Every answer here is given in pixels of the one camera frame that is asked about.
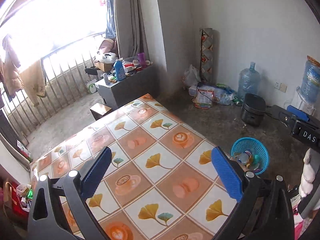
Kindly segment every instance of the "blue plastic basket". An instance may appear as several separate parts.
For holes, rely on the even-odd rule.
[[[252,154],[260,155],[262,161],[262,171],[257,172],[256,174],[259,175],[263,173],[269,165],[269,154],[265,146],[257,139],[251,137],[243,137],[233,144],[231,149],[231,156],[233,157],[235,153],[242,153],[245,150],[251,150]]]

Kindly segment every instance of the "metal bolt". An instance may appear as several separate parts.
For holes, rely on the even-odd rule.
[[[282,176],[281,176],[281,175],[278,175],[278,176],[277,176],[277,180],[278,180],[278,181],[283,181]]]
[[[47,175],[43,174],[40,176],[39,180],[40,181],[45,181],[47,179]]]
[[[247,171],[245,173],[245,175],[248,177],[248,178],[253,178],[254,177],[254,173],[252,171]]]
[[[77,176],[77,174],[78,174],[78,171],[76,171],[76,170],[69,171],[69,173],[68,173],[69,177],[72,177],[72,178]]]

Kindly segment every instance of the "water bottle label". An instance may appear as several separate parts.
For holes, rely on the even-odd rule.
[[[320,86],[320,75],[314,71],[312,68],[308,70],[307,77],[310,82],[312,82],[316,86]]]

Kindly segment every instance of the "metal railing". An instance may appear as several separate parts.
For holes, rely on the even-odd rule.
[[[92,54],[97,51],[102,34],[73,41],[41,58],[47,84],[46,97],[39,97],[39,105],[33,106],[24,90],[18,91],[11,102],[5,91],[1,91],[7,119],[25,144],[28,135],[48,118],[89,93],[84,69],[94,65]]]

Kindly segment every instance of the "water dispenser bottle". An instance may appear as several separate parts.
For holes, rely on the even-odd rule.
[[[245,68],[240,72],[237,95],[241,100],[244,100],[246,93],[254,95],[258,93],[261,77],[259,72],[254,69],[255,65],[254,62],[250,62],[250,68]]]

